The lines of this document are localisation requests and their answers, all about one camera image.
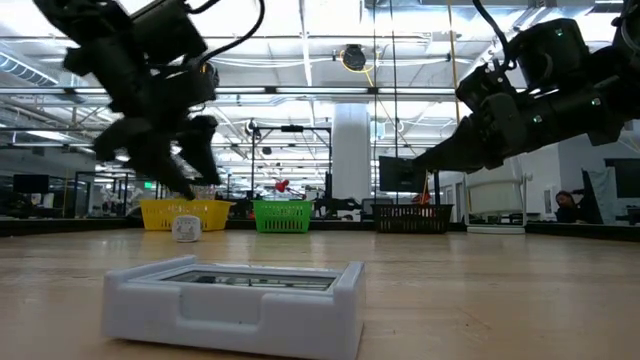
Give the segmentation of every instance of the table surface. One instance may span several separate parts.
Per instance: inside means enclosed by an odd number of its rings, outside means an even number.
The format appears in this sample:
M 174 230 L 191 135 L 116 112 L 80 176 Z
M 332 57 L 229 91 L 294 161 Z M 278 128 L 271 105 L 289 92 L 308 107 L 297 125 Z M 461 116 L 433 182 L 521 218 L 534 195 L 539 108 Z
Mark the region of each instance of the table surface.
M 2 359 L 265 359 L 104 338 L 102 276 L 186 254 L 201 262 L 367 266 L 359 359 L 637 359 L 640 246 L 547 236 L 142 230 L 0 239 Z

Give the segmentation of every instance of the small white cube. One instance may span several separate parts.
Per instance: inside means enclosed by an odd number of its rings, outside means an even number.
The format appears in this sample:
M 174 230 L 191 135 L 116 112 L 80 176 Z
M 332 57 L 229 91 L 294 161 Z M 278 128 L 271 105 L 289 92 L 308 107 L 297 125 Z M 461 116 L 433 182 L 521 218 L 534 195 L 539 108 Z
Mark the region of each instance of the small white cube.
M 173 220 L 171 232 L 177 242 L 195 242 L 202 236 L 202 222 L 197 216 L 178 216 Z

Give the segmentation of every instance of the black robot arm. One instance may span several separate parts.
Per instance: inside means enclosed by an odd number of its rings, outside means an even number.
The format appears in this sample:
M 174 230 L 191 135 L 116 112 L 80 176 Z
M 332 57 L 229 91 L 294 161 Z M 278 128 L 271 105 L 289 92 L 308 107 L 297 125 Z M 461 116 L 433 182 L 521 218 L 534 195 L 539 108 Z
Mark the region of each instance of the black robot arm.
M 114 0 L 34 0 L 47 20 L 78 44 L 70 48 L 64 67 L 79 75 L 93 74 L 111 97 L 109 108 L 123 117 L 94 141 L 96 158 L 114 160 L 126 149 L 128 166 L 182 193 L 195 197 L 171 156 L 179 156 L 209 184 L 220 184 L 211 153 L 218 125 L 211 116 L 192 117 L 190 108 L 216 99 L 218 72 L 208 62 L 249 37 L 260 16 L 242 38 L 211 52 L 191 22 L 219 0 L 192 8 L 185 0 L 155 0 L 132 15 Z
M 502 65 L 517 63 L 527 89 L 518 93 L 509 83 L 505 71 L 515 66 L 476 68 L 456 90 L 472 114 L 414 166 L 474 172 L 585 133 L 594 146 L 617 141 L 624 122 L 640 117 L 638 3 L 625 1 L 612 45 L 591 54 L 571 19 L 519 33 L 505 46 Z

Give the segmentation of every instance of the white plastic tray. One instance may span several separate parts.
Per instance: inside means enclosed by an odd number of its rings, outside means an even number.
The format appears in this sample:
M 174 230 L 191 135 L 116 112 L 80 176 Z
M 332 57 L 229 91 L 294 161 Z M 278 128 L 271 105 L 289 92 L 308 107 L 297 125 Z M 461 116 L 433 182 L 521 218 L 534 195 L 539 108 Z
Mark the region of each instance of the white plastic tray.
M 114 270 L 105 275 L 102 331 L 130 340 L 353 360 L 363 328 L 364 274 L 362 262 L 336 271 L 198 265 L 195 256 Z

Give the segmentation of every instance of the column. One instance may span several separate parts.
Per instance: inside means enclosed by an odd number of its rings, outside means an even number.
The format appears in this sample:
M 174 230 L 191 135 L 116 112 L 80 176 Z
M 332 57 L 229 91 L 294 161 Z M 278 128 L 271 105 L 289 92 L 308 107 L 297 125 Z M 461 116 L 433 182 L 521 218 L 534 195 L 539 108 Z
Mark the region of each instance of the column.
M 336 104 L 333 116 L 333 197 L 371 198 L 370 119 L 366 103 Z

